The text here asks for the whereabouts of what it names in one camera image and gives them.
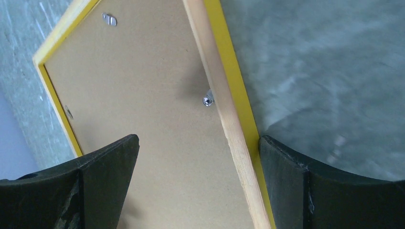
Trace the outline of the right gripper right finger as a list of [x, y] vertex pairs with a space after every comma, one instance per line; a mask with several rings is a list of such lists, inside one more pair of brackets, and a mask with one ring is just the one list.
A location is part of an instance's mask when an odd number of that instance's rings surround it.
[[278, 229], [404, 228], [404, 181], [334, 168], [267, 135], [259, 154]]

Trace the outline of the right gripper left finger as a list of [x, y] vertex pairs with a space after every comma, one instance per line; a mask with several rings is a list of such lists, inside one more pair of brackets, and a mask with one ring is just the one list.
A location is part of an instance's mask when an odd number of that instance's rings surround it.
[[0, 182], [3, 229], [115, 229], [139, 153], [135, 134], [57, 166]]

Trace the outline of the yellow picture frame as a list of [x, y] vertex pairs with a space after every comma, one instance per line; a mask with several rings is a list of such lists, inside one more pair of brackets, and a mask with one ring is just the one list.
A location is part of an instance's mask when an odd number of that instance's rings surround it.
[[[74, 0], [33, 56], [58, 118], [76, 156], [84, 155], [44, 66], [97, 0]], [[238, 178], [253, 229], [275, 228], [258, 155], [258, 132], [220, 2], [182, 0]]]

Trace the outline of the brown backing board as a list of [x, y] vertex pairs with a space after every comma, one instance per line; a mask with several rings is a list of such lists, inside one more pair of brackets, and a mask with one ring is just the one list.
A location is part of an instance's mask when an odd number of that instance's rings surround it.
[[98, 0], [44, 66], [82, 153], [139, 137], [120, 229], [253, 228], [181, 0]]

